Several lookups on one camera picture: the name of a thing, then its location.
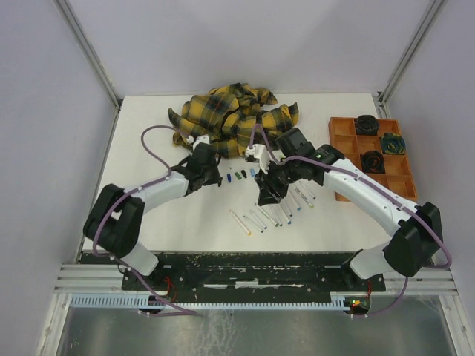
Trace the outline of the dark green marker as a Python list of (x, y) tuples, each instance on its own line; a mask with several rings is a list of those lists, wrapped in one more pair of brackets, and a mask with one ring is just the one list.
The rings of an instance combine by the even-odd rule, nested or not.
[(262, 207), (257, 205), (257, 208), (260, 210), (262, 215), (264, 215), (274, 226), (276, 227), (280, 226), (280, 224), (269, 213), (267, 213)]

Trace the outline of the yellow cap marker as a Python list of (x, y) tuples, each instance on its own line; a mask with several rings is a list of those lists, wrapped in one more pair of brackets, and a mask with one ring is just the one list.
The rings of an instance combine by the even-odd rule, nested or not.
[(230, 214), (232, 215), (233, 219), (236, 221), (236, 223), (240, 226), (240, 228), (244, 231), (244, 233), (247, 235), (247, 236), (251, 236), (252, 235), (252, 232), (245, 226), (245, 224), (240, 220), (240, 218), (238, 217), (238, 215), (230, 210), (229, 211)]

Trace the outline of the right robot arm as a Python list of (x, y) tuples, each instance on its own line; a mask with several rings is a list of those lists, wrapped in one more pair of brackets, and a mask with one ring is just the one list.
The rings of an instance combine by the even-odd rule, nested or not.
[(246, 148), (246, 160), (260, 167), (255, 175), (259, 206), (278, 204), (297, 181), (313, 181), (353, 202), (390, 237), (386, 243), (357, 251), (345, 263), (340, 274), (347, 289), (357, 290), (367, 279), (389, 271), (413, 277), (432, 266), (438, 251), (447, 251), (441, 214), (431, 202), (418, 205), (385, 188), (333, 146), (315, 148), (297, 128), (278, 137), (276, 145), (283, 159), (275, 157), (269, 142), (250, 142)]

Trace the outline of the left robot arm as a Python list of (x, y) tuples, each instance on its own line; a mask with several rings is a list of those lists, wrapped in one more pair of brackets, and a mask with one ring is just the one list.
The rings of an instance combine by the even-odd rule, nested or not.
[(201, 142), (191, 155), (155, 181), (131, 190), (106, 185), (85, 221), (83, 235), (137, 271), (139, 281), (147, 289), (157, 289), (163, 284), (164, 271), (158, 267), (158, 257), (139, 241), (143, 216), (203, 186), (220, 185), (218, 164), (217, 151)]

